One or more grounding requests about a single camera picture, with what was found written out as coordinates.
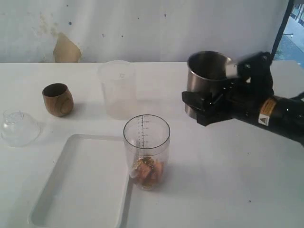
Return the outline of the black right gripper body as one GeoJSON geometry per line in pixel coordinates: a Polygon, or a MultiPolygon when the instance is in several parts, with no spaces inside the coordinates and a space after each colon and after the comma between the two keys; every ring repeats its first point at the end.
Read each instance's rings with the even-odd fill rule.
{"type": "Polygon", "coordinates": [[[273,95],[273,79],[269,70],[265,76],[237,76],[227,94],[214,101],[223,113],[223,121],[236,118],[256,124],[263,103],[273,95]]]}

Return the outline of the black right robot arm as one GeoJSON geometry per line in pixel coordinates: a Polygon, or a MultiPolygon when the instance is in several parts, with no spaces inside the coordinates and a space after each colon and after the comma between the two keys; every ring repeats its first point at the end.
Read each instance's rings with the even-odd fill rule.
{"type": "Polygon", "coordinates": [[[303,143],[304,95],[276,96],[271,64],[268,52],[236,61],[214,51],[192,54],[182,92],[187,115],[203,126],[238,119],[303,143]]]}

